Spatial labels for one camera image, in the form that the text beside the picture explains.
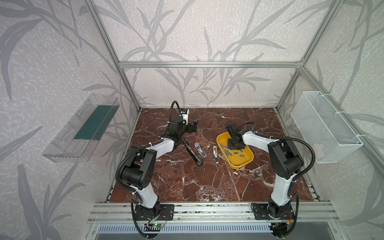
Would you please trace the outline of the beige small stapler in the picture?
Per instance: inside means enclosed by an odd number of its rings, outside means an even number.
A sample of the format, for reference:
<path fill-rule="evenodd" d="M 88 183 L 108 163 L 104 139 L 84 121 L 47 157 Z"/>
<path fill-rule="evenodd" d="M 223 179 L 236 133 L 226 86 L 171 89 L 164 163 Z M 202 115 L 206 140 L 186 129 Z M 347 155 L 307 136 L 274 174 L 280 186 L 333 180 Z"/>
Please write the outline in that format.
<path fill-rule="evenodd" d="M 213 155 L 214 155 L 214 161 L 216 164 L 219 163 L 219 156 L 218 156 L 218 148 L 217 146 L 213 146 Z"/>

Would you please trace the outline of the light blue stapler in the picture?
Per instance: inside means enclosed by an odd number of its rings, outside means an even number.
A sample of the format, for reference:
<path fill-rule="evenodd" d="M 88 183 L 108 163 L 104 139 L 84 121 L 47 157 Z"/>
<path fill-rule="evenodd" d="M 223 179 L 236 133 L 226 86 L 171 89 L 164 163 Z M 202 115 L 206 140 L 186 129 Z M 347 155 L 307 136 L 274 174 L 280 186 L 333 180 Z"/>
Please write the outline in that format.
<path fill-rule="evenodd" d="M 203 157 L 203 158 L 206 158 L 207 157 L 207 154 L 203 151 L 203 149 L 201 148 L 200 144 L 199 143 L 195 143 L 194 144 L 196 149 L 198 150 L 199 154 Z"/>

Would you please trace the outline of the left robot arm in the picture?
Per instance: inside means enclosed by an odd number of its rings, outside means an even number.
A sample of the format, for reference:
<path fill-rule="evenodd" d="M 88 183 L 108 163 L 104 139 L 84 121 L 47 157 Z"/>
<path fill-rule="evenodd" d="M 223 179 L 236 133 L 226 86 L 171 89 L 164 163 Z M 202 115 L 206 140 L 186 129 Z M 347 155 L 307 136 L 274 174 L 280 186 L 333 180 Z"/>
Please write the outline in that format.
<path fill-rule="evenodd" d="M 197 121 L 190 124 L 185 117 L 171 119 L 159 140 L 143 146 L 131 146 L 119 164 L 115 173 L 116 183 L 138 197 L 135 210 L 143 213 L 145 218 L 155 218 L 161 212 L 159 197 L 151 184 L 156 160 L 174 151 L 185 140 L 184 134 L 196 133 L 197 128 Z"/>

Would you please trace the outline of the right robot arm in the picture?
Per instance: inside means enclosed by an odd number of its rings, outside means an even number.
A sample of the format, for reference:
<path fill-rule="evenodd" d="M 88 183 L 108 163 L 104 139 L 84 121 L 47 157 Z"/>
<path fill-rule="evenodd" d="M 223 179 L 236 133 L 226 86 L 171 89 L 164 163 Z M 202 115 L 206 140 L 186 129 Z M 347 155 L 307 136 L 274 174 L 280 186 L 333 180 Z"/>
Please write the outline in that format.
<path fill-rule="evenodd" d="M 315 164 L 316 153 L 305 141 L 292 137 L 274 137 L 258 133 L 255 130 L 241 130 L 236 123 L 227 125 L 230 135 L 228 144 L 231 150 L 242 150 L 251 146 L 263 150 L 270 155 L 273 171 L 276 174 L 273 192 L 267 205 L 252 204 L 256 216 L 269 219 L 280 219 L 291 209 L 291 191 L 298 178 L 307 173 Z M 311 162 L 304 169 L 304 159 L 295 142 L 305 146 L 311 153 Z"/>

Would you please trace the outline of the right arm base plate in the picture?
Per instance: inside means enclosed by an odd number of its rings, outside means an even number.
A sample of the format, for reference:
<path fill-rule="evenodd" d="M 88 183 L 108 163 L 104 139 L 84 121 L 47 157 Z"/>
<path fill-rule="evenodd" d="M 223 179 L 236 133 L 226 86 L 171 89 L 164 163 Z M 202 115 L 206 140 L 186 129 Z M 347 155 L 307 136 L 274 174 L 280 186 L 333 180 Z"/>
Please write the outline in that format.
<path fill-rule="evenodd" d="M 255 220 L 292 221 L 296 216 L 290 202 L 284 206 L 277 206 L 274 203 L 251 203 L 251 210 L 254 214 Z"/>

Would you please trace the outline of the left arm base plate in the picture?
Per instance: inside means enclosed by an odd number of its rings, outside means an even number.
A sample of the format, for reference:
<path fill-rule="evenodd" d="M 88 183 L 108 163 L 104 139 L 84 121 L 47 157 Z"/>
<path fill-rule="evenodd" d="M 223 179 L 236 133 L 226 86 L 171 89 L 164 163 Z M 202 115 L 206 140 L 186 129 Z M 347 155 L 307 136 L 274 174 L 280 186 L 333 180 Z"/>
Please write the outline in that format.
<path fill-rule="evenodd" d="M 154 208 L 148 209 L 141 205 L 136 205 L 134 208 L 134 215 L 137 221 L 149 221 L 157 219 L 161 221 L 171 221 L 174 218 L 175 205 L 173 204 L 159 204 Z"/>

